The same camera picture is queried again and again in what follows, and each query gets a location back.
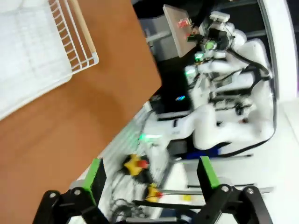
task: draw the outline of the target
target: green gripper pad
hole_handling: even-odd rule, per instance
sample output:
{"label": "green gripper pad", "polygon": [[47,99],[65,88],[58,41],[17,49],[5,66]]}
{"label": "green gripper pad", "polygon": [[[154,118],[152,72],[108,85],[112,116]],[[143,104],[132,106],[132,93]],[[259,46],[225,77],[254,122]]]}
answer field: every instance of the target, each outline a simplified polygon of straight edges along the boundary
{"label": "green gripper pad", "polygon": [[99,204],[106,178],[103,160],[93,159],[82,187],[89,192],[96,205]]}

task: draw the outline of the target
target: wire rack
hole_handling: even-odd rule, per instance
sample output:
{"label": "wire rack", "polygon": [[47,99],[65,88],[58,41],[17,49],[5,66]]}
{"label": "wire rack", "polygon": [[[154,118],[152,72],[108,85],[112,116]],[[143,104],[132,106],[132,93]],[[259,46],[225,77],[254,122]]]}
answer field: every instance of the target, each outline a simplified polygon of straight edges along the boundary
{"label": "wire rack", "polygon": [[0,3],[0,119],[99,62],[77,0],[5,2]]}

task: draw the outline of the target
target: white wire basket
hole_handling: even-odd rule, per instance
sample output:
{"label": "white wire basket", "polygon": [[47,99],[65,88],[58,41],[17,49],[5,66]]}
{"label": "white wire basket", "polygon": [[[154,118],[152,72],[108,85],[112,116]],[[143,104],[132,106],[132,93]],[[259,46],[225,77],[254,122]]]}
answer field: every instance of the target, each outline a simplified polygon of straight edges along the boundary
{"label": "white wire basket", "polygon": [[0,30],[0,119],[99,62],[77,0],[2,0]]}

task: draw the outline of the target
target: wooden table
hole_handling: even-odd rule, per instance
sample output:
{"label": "wooden table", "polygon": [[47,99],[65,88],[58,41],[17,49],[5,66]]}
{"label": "wooden table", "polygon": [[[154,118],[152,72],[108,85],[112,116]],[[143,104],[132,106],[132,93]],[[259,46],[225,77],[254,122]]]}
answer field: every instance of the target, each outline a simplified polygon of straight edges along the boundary
{"label": "wooden table", "polygon": [[31,223],[160,87],[129,0],[81,0],[100,63],[0,121],[0,219]]}

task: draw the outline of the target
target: red tip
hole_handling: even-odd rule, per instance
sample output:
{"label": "red tip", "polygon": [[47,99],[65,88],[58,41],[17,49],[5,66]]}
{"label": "red tip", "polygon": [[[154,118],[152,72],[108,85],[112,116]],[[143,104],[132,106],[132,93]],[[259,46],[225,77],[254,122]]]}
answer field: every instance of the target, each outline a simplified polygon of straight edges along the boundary
{"label": "red tip", "polygon": [[156,197],[161,198],[162,196],[163,196],[163,195],[162,195],[161,192],[157,192],[157,193],[156,193]]}
{"label": "red tip", "polygon": [[147,169],[147,167],[149,166],[148,162],[146,162],[146,160],[139,160],[137,162],[137,166],[141,167],[143,169]]}

